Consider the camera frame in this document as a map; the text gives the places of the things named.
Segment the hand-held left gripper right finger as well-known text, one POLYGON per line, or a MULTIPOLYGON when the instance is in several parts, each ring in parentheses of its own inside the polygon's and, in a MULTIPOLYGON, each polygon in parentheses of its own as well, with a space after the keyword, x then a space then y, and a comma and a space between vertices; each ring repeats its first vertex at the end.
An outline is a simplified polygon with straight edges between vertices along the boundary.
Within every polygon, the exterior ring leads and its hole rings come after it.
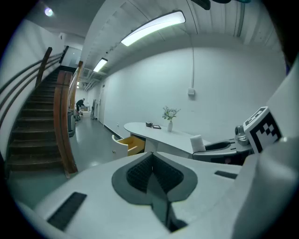
POLYGON ((152 172, 171 203, 186 200, 198 183, 193 170, 158 153, 152 154, 152 172))

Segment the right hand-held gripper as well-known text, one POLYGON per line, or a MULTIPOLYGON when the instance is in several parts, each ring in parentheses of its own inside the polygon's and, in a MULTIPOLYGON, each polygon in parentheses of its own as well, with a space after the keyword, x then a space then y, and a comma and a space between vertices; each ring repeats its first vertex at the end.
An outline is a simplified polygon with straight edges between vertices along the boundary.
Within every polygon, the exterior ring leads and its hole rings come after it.
MULTIPOLYGON (((260 107, 242 125, 235 127, 235 140, 242 152, 246 147, 252 154, 261 153, 267 146, 279 141, 280 129, 267 106, 260 107)), ((224 150, 235 144, 234 139, 205 145, 206 151, 193 153, 192 159, 202 162, 225 163, 236 155, 236 150, 224 150)))

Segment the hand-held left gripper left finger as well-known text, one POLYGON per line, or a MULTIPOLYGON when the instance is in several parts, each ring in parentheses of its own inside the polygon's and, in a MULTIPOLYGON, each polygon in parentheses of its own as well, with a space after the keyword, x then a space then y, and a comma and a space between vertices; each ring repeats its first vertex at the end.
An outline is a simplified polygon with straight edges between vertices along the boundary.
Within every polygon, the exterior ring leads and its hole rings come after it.
POLYGON ((150 187, 155 178, 153 156, 153 153, 146 153, 113 173, 112 186, 115 192, 128 203, 152 205, 150 187))

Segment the white cylindrical cup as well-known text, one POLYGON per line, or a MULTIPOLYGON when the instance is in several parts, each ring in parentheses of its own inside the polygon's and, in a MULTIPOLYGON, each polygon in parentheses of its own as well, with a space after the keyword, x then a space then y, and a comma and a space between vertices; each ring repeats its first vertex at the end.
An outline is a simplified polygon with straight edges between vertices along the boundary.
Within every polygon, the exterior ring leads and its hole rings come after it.
POLYGON ((201 135, 195 135, 190 138, 192 151, 194 153, 196 152, 205 152, 206 147, 204 145, 203 139, 201 135))

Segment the white oval desk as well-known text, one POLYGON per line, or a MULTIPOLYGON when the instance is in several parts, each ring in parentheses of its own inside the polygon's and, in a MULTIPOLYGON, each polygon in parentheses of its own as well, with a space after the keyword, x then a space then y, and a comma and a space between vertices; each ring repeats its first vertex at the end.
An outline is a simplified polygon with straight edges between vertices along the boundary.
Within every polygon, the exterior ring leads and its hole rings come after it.
POLYGON ((125 130, 130 136, 135 136, 145 141, 144 152, 164 152, 184 158, 192 158, 192 146, 190 134, 171 131, 168 132, 166 127, 153 129, 146 127, 145 123, 131 122, 124 125, 125 130))

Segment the flower bouquet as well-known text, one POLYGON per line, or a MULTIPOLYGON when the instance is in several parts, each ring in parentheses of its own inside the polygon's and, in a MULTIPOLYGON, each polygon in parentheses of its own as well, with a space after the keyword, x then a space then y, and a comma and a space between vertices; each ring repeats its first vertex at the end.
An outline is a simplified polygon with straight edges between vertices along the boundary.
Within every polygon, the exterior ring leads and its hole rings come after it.
POLYGON ((164 110, 164 112, 163 112, 162 118, 165 120, 168 120, 169 122, 172 122, 172 119, 177 116, 177 113, 181 109, 169 108, 169 107, 165 106, 163 108, 163 110, 164 110))

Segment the dark grey trash bin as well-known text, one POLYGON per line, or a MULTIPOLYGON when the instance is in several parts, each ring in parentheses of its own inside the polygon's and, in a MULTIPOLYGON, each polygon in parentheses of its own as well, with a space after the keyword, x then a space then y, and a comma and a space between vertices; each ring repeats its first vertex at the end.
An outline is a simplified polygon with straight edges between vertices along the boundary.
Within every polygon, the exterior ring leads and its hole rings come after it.
POLYGON ((75 134, 75 117, 72 110, 67 112, 68 135, 73 137, 75 134))

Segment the wooden stair balustrade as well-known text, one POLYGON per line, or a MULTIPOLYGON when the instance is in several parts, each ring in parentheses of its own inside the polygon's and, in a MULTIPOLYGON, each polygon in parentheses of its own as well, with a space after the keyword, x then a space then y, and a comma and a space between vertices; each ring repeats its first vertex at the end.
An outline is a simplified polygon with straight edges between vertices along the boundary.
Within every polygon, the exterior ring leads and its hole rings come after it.
POLYGON ((75 110, 75 93, 83 62, 79 61, 74 73, 60 71, 54 92, 53 119, 59 153, 67 179, 78 172, 68 133, 68 110, 75 110))

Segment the dark staircase steps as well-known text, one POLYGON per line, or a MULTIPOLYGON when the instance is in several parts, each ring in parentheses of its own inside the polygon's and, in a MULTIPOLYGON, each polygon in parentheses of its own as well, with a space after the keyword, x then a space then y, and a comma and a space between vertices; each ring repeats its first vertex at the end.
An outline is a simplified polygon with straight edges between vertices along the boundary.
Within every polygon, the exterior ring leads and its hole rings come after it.
POLYGON ((55 84, 61 70, 75 71, 72 67, 58 67, 33 90, 21 109, 10 135, 8 170, 62 168, 53 118, 55 84))

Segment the long ceiling light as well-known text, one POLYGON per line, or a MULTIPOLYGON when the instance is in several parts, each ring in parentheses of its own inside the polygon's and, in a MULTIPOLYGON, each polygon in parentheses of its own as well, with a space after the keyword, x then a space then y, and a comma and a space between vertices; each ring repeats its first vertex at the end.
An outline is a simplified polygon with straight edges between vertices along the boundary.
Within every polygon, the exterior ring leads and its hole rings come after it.
POLYGON ((166 27, 185 23, 185 21, 185 16, 181 10, 172 11, 170 13, 152 19, 149 22, 138 27, 126 37, 124 37, 121 40, 121 43, 128 47, 151 33, 154 33, 166 27))
POLYGON ((107 59, 101 58, 99 60, 99 62, 97 63, 97 65, 94 67, 93 71, 94 72, 99 72, 106 65, 107 62, 108 62, 107 59))

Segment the white wall conduit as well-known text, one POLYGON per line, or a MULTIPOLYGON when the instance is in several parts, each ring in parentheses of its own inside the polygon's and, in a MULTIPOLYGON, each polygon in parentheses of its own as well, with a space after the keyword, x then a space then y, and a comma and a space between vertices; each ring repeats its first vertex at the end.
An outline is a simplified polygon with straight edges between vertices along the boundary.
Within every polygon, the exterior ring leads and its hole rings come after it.
POLYGON ((187 33, 187 36, 189 37, 189 42, 190 42, 190 46, 191 46, 191 60, 192 60, 190 88, 194 89, 194 46, 193 46, 193 42, 192 42, 192 35, 187 33))

